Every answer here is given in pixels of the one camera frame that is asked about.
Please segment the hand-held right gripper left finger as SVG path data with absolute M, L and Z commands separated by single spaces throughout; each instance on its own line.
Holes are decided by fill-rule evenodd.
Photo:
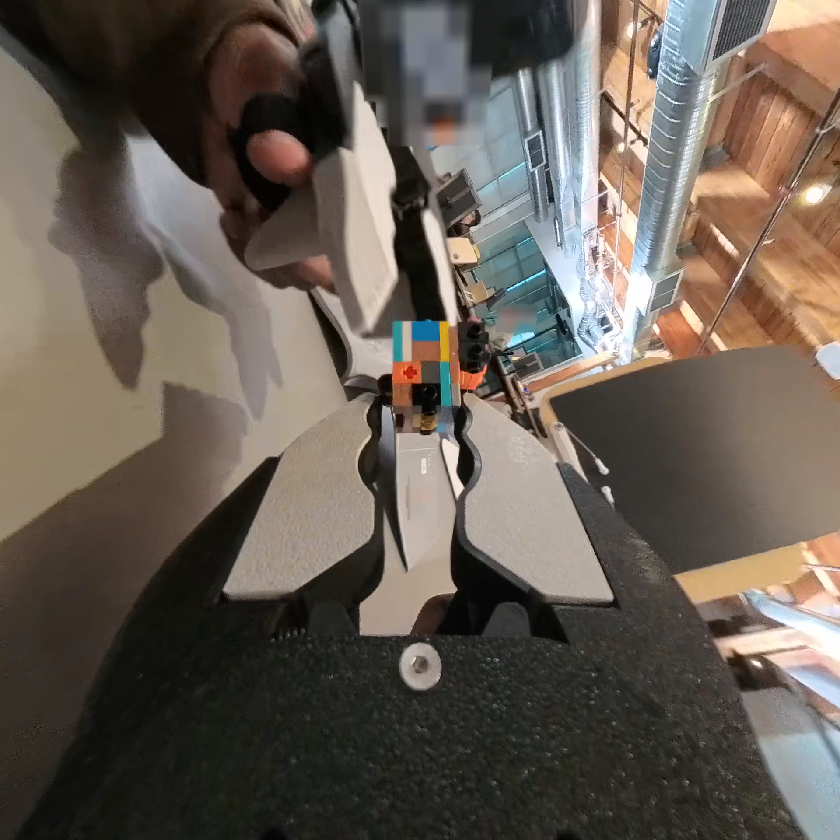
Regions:
M 375 498 L 360 458 L 372 441 L 364 393 L 282 453 L 223 592 L 232 601 L 301 593 L 375 536 Z

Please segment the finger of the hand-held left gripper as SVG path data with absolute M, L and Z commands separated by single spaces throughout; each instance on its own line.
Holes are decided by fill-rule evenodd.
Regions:
M 350 128 L 316 164 L 313 190 L 322 248 L 351 331 L 370 337 L 398 281 L 392 198 L 396 171 L 360 84 L 350 87 Z
M 433 315 L 432 320 L 457 323 L 459 320 L 458 288 L 454 266 L 448 250 L 445 229 L 438 215 L 431 208 L 421 213 L 425 244 L 432 258 L 433 289 L 443 314 Z

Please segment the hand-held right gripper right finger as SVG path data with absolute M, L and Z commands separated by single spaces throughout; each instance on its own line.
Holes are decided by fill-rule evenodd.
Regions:
M 557 462 L 534 436 L 473 394 L 463 451 L 458 541 L 485 568 L 553 605 L 607 606 L 614 595 Z

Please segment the multicolour toy brick model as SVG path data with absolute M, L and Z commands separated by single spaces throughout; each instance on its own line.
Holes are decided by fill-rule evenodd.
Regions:
M 395 432 L 452 432 L 464 396 L 482 383 L 489 361 L 489 335 L 482 321 L 394 322 L 392 370 L 381 388 Z

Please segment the person's left forearm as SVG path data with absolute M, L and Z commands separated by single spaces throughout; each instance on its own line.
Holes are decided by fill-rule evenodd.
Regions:
M 266 25 L 301 46 L 297 1 L 3 1 L 2 25 L 75 78 L 120 98 L 172 161 L 207 186 L 206 66 L 229 31 Z

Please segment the person's left hand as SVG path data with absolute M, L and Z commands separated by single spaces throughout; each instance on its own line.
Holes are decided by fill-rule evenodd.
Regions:
M 292 98 L 299 91 L 298 51 L 289 39 L 262 24 L 231 29 L 206 65 L 207 106 L 202 144 L 206 185 L 222 209 L 220 224 L 227 243 L 243 264 L 247 243 L 268 212 L 244 184 L 229 134 L 239 126 L 245 105 L 255 96 L 279 93 Z M 248 142 L 248 158 L 258 173 L 282 186 L 307 184 L 312 158 L 291 135 L 270 130 Z M 256 272 L 271 286 L 335 292 L 326 256 Z

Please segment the wood-framed black screen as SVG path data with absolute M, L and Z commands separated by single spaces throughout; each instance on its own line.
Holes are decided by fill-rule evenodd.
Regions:
M 838 390 L 791 347 L 576 377 L 540 415 L 608 468 L 615 508 L 695 604 L 795 580 L 802 544 L 838 533 Z

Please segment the white air vent grille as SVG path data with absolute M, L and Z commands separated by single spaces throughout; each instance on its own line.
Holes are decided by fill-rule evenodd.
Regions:
M 764 35 L 776 4 L 776 1 L 711 2 L 705 65 L 730 57 Z

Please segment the white lamp base plate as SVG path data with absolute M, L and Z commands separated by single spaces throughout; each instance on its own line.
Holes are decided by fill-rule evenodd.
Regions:
M 555 459 L 559 466 L 568 466 L 585 482 L 591 484 L 592 480 L 586 471 L 581 454 L 587 457 L 588 463 L 596 470 L 600 479 L 594 487 L 600 491 L 609 506 L 615 510 L 616 501 L 613 489 L 608 483 L 611 470 L 606 463 L 589 447 L 580 437 L 573 433 L 566 425 L 560 422 L 551 423 L 548 426 L 549 440 L 554 450 Z

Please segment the silver spiral ventilation duct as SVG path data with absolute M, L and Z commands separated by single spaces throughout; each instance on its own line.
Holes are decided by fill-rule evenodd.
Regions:
M 512 77 L 533 212 L 553 217 L 561 240 L 596 226 L 601 98 L 599 35 L 583 34 L 569 56 Z
M 711 127 L 719 71 L 707 52 L 719 2 L 671 1 L 660 29 L 653 118 L 628 289 L 628 313 L 648 314 L 657 273 L 676 257 L 690 196 Z

